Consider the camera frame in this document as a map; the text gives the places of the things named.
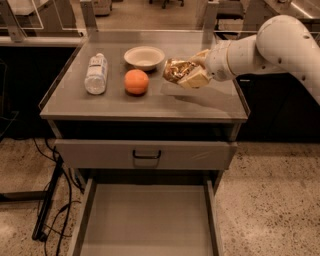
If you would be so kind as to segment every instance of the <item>table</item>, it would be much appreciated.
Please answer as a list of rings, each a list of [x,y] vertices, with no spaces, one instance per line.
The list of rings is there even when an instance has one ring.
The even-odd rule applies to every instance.
[[[165,59],[186,59],[203,49],[203,37],[201,31],[93,33],[44,97],[40,115],[50,123],[64,162],[89,177],[69,255],[104,255],[110,250],[124,255],[126,249],[144,255],[150,248],[186,255],[187,247],[194,255],[221,251],[214,194],[249,115],[239,87],[232,81],[211,81],[205,88],[185,90],[162,77],[164,62],[148,72],[145,95],[129,96],[123,86],[125,73],[133,68],[123,59],[128,49],[153,46],[164,51]],[[84,78],[89,58],[98,52],[109,65],[107,90],[93,96],[86,92]],[[114,197],[103,200],[107,195]],[[172,212],[174,202],[181,203],[180,215]],[[107,220],[104,213],[110,209],[114,215]],[[126,222],[128,226],[116,217],[124,213],[134,218]],[[206,223],[201,230],[191,228],[199,221]],[[163,233],[166,226],[171,231]],[[183,235],[184,227],[190,228],[190,236]],[[148,235],[140,236],[142,230],[155,232],[150,233],[151,244]]]

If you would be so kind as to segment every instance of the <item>pull-out tray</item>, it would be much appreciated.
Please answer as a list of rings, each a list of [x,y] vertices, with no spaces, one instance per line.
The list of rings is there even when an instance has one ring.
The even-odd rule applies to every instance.
[[[219,255],[213,204],[211,180],[135,185],[90,178],[68,255]]]

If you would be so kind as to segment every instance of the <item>open drawer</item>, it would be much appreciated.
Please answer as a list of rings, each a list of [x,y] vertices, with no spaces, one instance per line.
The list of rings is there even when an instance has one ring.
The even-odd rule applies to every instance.
[[[211,181],[103,184],[90,178],[68,256],[222,255]]]
[[[236,142],[56,140],[71,168],[226,170]]]

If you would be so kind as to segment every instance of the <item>drawer handle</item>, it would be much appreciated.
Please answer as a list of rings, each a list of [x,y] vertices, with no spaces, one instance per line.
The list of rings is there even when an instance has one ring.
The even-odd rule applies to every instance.
[[[158,151],[158,155],[156,156],[137,156],[136,151],[132,151],[132,155],[136,159],[159,159],[161,156],[161,150]]]

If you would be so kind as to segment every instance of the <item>tabletop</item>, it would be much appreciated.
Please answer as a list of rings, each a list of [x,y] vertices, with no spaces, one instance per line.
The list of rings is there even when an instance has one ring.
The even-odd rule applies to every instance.
[[[188,59],[202,50],[201,31],[109,31],[92,34],[64,74],[41,117],[51,120],[172,121],[244,123],[248,115],[233,81],[211,81],[200,89],[183,89],[162,77],[168,58]],[[126,94],[124,76],[133,67],[123,58],[137,46],[162,49],[165,59],[148,72],[146,94]],[[107,89],[90,95],[84,87],[90,57],[103,53],[108,61]]]

